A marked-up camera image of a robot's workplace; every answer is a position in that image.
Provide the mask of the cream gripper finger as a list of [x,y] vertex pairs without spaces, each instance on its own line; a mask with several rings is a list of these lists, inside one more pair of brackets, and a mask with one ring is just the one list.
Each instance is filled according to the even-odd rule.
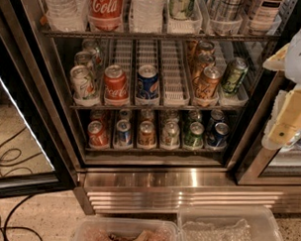
[[261,144],[267,150],[277,150],[301,130],[301,85],[292,90],[280,90],[275,98]]
[[271,71],[279,71],[284,70],[284,60],[286,53],[288,52],[289,44],[284,45],[279,51],[277,51],[274,55],[268,58],[262,66]]

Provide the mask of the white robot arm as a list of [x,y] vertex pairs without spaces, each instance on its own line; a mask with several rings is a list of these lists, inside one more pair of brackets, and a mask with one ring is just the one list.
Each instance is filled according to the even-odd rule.
[[301,29],[263,66],[267,70],[283,71],[285,78],[295,83],[292,90],[278,92],[261,139],[267,150],[277,150],[301,130]]

